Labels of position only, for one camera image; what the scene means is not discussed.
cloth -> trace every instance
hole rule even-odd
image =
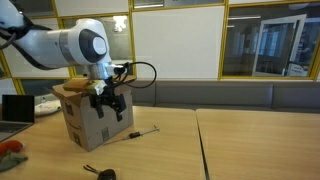
[[[7,155],[0,159],[0,173],[7,171],[23,161],[26,161],[28,157],[8,151]]]

laptop screen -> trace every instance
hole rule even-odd
[[[2,95],[2,120],[34,122],[34,96]]]

screwdriver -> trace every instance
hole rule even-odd
[[[107,145],[107,144],[111,144],[111,143],[115,143],[115,142],[119,142],[119,141],[125,141],[125,140],[128,140],[128,139],[137,138],[137,137],[140,137],[140,136],[143,136],[145,134],[149,134],[149,133],[152,133],[152,132],[155,132],[155,131],[160,131],[160,129],[157,128],[156,126],[154,126],[154,129],[151,129],[149,131],[146,131],[146,132],[143,132],[143,133],[140,133],[139,131],[134,132],[134,133],[130,133],[127,137],[124,137],[122,139],[115,140],[115,141],[112,141],[112,142],[107,142],[105,144]]]

gray bench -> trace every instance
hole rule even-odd
[[[320,113],[316,82],[158,80],[147,89],[132,89],[132,95],[133,104],[143,106]]]
[[[273,83],[272,108],[276,111],[320,113],[320,83]]]

orange object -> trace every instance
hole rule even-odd
[[[17,140],[9,140],[3,143],[0,143],[0,156],[4,156],[7,154],[7,151],[10,150],[12,152],[18,153],[23,148],[21,142]]]

